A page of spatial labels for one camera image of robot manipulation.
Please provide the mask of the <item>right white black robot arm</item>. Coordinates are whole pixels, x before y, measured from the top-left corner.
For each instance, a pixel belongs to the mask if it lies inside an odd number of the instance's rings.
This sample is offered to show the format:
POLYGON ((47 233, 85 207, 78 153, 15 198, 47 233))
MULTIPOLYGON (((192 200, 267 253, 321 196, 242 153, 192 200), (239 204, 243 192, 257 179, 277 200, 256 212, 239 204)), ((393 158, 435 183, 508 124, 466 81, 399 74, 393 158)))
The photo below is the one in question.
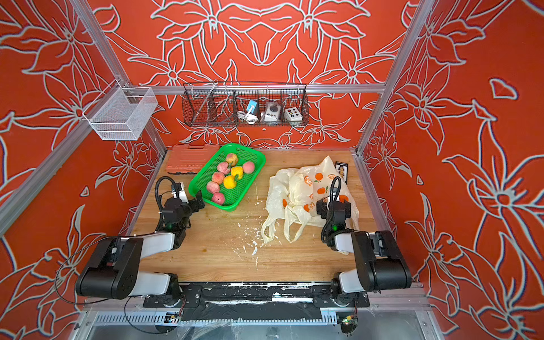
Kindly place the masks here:
POLYGON ((410 288, 412 275, 391 231, 370 233, 347 226, 354 209, 341 200, 341 183, 341 177, 334 177, 329 196, 317 202, 317 214, 324 219, 321 241, 336 252, 353 254, 356 267, 334 276, 331 295, 410 288))

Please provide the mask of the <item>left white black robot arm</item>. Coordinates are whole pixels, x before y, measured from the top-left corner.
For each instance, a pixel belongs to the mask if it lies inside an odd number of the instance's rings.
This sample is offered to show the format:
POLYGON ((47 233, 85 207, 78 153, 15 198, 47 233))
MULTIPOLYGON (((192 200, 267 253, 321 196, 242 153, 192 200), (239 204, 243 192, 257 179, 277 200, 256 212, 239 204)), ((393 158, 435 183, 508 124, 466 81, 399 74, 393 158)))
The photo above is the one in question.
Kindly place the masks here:
POLYGON ((180 248, 191 228, 190 217, 205 208, 203 194, 188 199, 183 184, 160 177, 154 189, 160 219, 154 232, 129 237, 107 237, 96 245, 76 282, 78 296, 124 300, 154 296, 175 305, 182 299, 179 280, 173 273, 140 270, 140 261, 180 248))

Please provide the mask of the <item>white orange-print plastic bag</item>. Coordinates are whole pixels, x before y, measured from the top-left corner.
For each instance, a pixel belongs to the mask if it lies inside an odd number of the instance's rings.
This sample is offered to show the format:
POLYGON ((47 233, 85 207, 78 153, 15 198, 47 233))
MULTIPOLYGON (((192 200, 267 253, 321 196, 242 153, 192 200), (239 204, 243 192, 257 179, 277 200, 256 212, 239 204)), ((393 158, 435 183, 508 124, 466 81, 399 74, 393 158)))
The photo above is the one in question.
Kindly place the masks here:
POLYGON ((339 175, 329 156, 318 165, 277 171, 269 179, 266 199, 269 215, 261 228, 263 241, 273 241, 277 220, 283 221, 283 234, 290 243, 296 242, 307 226, 324 227, 325 220, 317 213, 317 202, 329 197, 332 181, 339 175))

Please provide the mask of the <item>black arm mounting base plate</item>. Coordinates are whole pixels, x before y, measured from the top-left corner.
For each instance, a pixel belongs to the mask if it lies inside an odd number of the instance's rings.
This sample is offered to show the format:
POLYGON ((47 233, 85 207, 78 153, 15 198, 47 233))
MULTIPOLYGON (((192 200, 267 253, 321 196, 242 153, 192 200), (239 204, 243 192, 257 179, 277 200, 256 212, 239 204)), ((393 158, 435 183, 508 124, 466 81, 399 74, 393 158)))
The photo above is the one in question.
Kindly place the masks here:
POLYGON ((368 293, 340 293, 330 282, 181 283, 177 302, 148 296, 145 308, 177 312, 181 321, 325 322, 370 306, 368 293))

